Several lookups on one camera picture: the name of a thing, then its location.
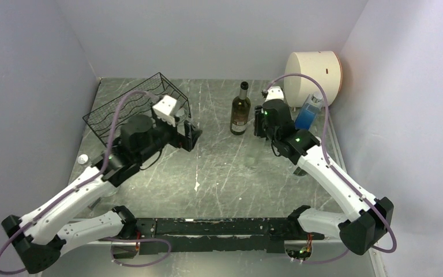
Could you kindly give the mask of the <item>green wine bottle silver neck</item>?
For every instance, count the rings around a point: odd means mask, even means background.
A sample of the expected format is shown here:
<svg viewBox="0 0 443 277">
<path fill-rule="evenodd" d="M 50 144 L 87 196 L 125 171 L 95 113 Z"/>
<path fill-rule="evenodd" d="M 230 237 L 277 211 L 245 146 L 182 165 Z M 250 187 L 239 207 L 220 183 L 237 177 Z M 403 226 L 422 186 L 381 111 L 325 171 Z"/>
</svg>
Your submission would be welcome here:
<svg viewBox="0 0 443 277">
<path fill-rule="evenodd" d="M 242 135 L 247 129 L 251 102 L 247 96 L 249 83 L 243 81 L 240 84 L 238 96 L 231 104 L 230 132 L 234 135 Z"/>
</svg>

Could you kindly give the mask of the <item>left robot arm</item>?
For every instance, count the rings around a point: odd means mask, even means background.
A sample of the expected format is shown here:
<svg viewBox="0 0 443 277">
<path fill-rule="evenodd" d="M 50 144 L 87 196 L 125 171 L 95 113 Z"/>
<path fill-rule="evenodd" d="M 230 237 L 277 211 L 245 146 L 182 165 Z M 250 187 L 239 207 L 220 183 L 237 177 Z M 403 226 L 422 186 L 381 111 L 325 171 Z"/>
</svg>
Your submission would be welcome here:
<svg viewBox="0 0 443 277">
<path fill-rule="evenodd" d="M 191 151 L 202 131 L 190 121 L 183 133 L 169 124 L 144 114 L 129 118 L 119 135 L 83 173 L 64 190 L 36 210 L 10 215 L 2 221 L 24 271 L 36 274 L 53 265 L 65 253 L 103 238 L 138 238 L 137 219 L 123 205 L 103 215 L 73 223 L 81 210 L 112 192 L 139 171 L 166 145 Z"/>
</svg>

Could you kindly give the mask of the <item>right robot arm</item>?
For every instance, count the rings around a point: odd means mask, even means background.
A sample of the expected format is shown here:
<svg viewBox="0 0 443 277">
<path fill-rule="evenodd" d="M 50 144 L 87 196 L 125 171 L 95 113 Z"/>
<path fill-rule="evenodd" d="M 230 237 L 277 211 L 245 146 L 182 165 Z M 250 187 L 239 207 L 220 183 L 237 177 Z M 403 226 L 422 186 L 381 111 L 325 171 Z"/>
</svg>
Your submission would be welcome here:
<svg viewBox="0 0 443 277">
<path fill-rule="evenodd" d="M 378 199 L 358 185 L 328 155 L 319 138 L 296 129 L 283 100 L 268 100 L 255 107 L 254 134 L 267 139 L 276 156 L 287 158 L 314 178 L 342 210 L 338 214 L 304 207 L 288 224 L 293 238 L 319 233 L 338 238 L 350 252 L 363 255 L 388 233 L 394 212 L 391 200 Z"/>
</svg>

